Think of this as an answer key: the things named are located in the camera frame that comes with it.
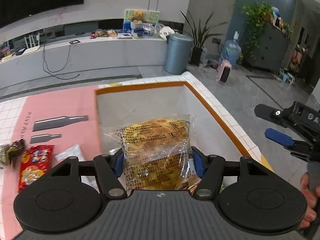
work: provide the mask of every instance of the bottle illustration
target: bottle illustration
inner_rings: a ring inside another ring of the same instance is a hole
[[[61,137],[62,137],[62,134],[46,133],[46,134],[34,135],[34,136],[31,136],[31,138],[30,138],[30,144],[48,142],[52,139],[61,138]]]
[[[60,116],[50,119],[44,119],[40,121],[35,121],[33,125],[33,132],[49,130],[53,128],[63,127],[69,124],[88,121],[88,115],[83,116]]]

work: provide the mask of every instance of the blue cylindrical trash can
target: blue cylindrical trash can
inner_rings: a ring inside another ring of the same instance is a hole
[[[171,74],[180,75],[187,70],[193,39],[187,35],[172,34],[167,37],[167,44],[164,70]]]

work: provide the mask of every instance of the human hand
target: human hand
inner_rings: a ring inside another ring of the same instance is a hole
[[[300,184],[301,184],[301,193],[305,196],[307,200],[308,208],[307,208],[306,214],[302,219],[302,222],[299,228],[307,228],[308,226],[310,226],[310,223],[313,222],[317,217],[317,213],[313,210],[313,208],[316,206],[317,198],[308,189],[309,174],[307,172],[303,174],[303,176],[301,177]],[[317,197],[320,197],[320,186],[316,188],[316,194],[317,194]]]

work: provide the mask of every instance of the power outlet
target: power outlet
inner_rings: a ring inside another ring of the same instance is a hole
[[[213,39],[212,39],[212,43],[220,44],[220,43],[221,43],[221,39],[219,39],[219,38],[213,38]]]

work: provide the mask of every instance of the black plant pot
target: black plant pot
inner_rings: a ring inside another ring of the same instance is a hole
[[[202,49],[193,48],[190,64],[199,66],[201,54],[202,54]]]

